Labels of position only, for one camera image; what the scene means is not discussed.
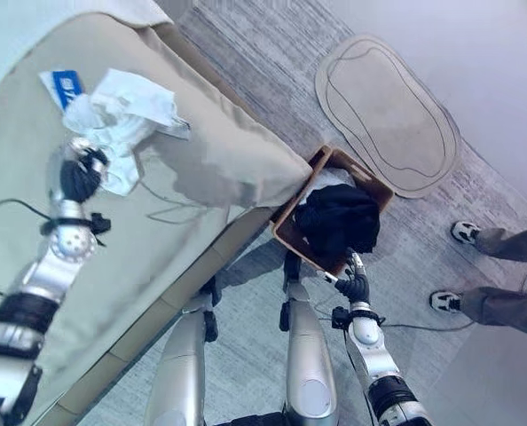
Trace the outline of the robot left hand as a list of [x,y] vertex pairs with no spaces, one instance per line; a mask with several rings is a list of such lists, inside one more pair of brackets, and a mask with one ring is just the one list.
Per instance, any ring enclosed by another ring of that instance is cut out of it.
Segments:
[[73,137],[56,147],[46,173],[51,217],[66,217],[66,207],[79,209],[100,188],[108,166],[106,154],[87,138]]

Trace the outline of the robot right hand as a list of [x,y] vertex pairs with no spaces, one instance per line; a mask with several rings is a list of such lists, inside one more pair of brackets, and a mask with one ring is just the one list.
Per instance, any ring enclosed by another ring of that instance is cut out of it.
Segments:
[[352,248],[346,250],[344,270],[346,279],[335,277],[330,272],[324,272],[323,278],[345,296],[351,304],[370,304],[370,287],[366,275],[366,268],[358,252]]

